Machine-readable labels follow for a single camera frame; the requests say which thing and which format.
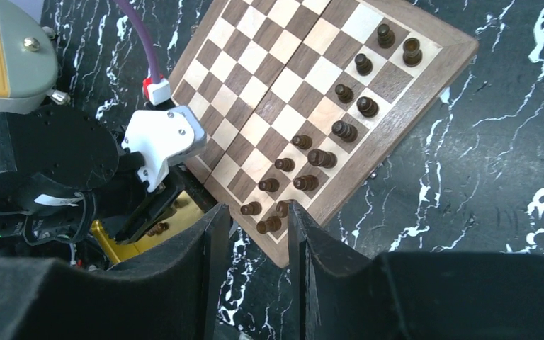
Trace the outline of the dark far-rank piece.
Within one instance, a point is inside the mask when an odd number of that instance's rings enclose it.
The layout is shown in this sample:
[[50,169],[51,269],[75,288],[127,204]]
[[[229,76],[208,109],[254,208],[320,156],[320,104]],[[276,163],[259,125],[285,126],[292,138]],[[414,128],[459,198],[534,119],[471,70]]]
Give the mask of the dark far-rank piece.
[[378,104],[370,97],[361,96],[356,101],[356,107],[359,113],[366,117],[372,118],[378,114],[379,106]]

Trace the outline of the dark corner piece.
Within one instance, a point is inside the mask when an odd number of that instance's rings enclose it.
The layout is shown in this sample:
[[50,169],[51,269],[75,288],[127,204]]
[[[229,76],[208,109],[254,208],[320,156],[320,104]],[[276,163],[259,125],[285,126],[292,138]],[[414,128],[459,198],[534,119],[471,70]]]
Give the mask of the dark corner piece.
[[395,33],[388,24],[380,24],[377,28],[377,34],[377,42],[382,49],[388,49],[394,45]]

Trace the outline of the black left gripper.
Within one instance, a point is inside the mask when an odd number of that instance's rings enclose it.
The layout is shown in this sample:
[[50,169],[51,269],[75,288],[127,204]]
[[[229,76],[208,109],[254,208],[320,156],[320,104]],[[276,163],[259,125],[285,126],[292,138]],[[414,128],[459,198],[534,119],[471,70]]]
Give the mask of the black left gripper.
[[94,221],[118,244],[150,230],[185,186],[141,179],[146,156],[69,106],[0,112],[0,237],[30,245],[83,240]]

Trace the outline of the dark pawn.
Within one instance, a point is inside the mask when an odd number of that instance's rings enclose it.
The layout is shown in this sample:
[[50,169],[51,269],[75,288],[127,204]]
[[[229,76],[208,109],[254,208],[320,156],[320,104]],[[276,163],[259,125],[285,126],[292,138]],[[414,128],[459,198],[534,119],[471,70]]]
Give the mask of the dark pawn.
[[331,132],[344,142],[354,142],[358,137],[357,129],[343,120],[335,121],[331,128]]
[[262,212],[262,206],[260,202],[251,201],[250,203],[244,204],[239,209],[242,215],[259,215]]
[[342,103],[349,103],[353,99],[353,91],[345,84],[337,84],[334,88],[337,98]]
[[288,216],[289,207],[292,200],[282,200],[276,204],[276,215],[279,218],[285,218]]

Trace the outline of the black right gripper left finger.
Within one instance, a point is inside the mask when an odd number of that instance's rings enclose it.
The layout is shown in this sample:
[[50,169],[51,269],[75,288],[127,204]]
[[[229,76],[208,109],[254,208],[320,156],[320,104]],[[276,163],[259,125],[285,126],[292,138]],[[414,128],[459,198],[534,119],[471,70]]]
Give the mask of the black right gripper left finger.
[[231,217],[193,226],[110,269],[0,259],[0,339],[212,339]]

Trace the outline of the dark back-rank piece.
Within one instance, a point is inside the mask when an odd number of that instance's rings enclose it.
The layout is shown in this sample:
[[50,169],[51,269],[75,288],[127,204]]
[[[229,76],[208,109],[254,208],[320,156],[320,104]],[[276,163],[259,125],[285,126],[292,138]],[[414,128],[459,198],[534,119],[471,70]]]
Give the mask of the dark back-rank piece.
[[407,38],[402,44],[402,59],[408,67],[415,67],[422,61],[420,41],[417,38]]

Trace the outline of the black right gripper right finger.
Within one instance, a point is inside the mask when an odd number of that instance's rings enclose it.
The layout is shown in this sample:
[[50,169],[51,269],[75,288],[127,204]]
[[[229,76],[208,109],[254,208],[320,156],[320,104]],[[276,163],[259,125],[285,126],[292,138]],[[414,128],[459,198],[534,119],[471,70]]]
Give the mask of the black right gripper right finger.
[[299,339],[544,339],[544,256],[383,252],[370,259],[290,201]]

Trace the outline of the dark tall piece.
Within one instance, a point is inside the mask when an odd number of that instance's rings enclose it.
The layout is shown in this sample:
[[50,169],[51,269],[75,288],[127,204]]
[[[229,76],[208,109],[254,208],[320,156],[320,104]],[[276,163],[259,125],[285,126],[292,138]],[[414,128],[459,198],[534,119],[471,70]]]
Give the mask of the dark tall piece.
[[258,189],[265,192],[276,192],[280,188],[280,182],[276,178],[265,178],[258,182]]

